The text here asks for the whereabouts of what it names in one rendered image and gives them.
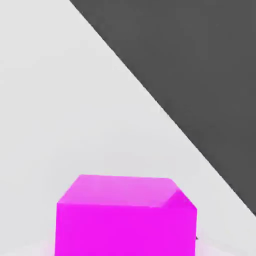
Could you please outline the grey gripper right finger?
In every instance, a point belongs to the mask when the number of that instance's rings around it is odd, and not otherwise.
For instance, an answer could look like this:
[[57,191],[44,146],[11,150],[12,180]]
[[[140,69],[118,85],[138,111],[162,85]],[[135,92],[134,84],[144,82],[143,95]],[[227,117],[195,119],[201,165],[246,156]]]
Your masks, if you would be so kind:
[[209,246],[198,237],[195,240],[195,256],[210,256]]

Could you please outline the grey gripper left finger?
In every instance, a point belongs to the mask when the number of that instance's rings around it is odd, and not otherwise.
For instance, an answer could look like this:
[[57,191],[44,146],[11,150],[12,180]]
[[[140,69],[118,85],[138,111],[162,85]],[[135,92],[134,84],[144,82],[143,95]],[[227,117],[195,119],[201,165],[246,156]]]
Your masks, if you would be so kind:
[[53,239],[42,242],[42,256],[55,256],[55,241]]

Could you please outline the small magenta cube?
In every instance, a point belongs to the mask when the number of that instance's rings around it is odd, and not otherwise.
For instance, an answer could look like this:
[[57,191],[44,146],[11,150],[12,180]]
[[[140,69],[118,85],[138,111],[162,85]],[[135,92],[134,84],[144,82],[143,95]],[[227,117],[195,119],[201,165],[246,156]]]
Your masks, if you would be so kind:
[[196,232],[171,179],[82,174],[57,202],[54,256],[195,256]]

